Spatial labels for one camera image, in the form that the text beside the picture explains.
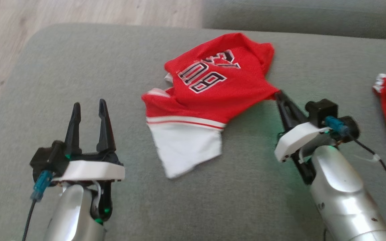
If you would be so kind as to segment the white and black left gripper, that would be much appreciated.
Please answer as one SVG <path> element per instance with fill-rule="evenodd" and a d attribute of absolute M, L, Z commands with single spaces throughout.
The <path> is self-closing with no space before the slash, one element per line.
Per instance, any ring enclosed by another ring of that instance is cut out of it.
<path fill-rule="evenodd" d="M 99 224 L 108 221 L 112 215 L 112 183 L 125 179 L 125 168 L 120 163 L 116 151 L 115 139 L 112 130 L 109 111 L 104 99 L 99 101 L 99 117 L 101 129 L 97 152 L 107 152 L 100 160 L 86 159 L 72 160 L 61 177 L 53 179 L 55 184 L 80 184 L 84 188 L 90 185 L 96 187 L 92 191 L 92 204 L 90 208 L 92 218 Z M 75 102 L 65 137 L 65 155 L 80 155 L 79 124 L 81 122 L 81 105 Z"/>

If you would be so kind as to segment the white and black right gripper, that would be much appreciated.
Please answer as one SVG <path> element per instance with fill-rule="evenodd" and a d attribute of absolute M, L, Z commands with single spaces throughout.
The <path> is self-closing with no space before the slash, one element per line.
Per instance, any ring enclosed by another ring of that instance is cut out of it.
<path fill-rule="evenodd" d="M 277 142 L 275 157 L 280 163 L 290 158 L 306 185 L 312 185 L 317 170 L 312 160 L 304 157 L 320 146 L 337 147 L 360 137 L 358 123 L 351 116 L 327 116 L 322 122 L 324 126 L 318 128 L 283 91 L 276 93 L 276 103 L 286 133 Z"/>

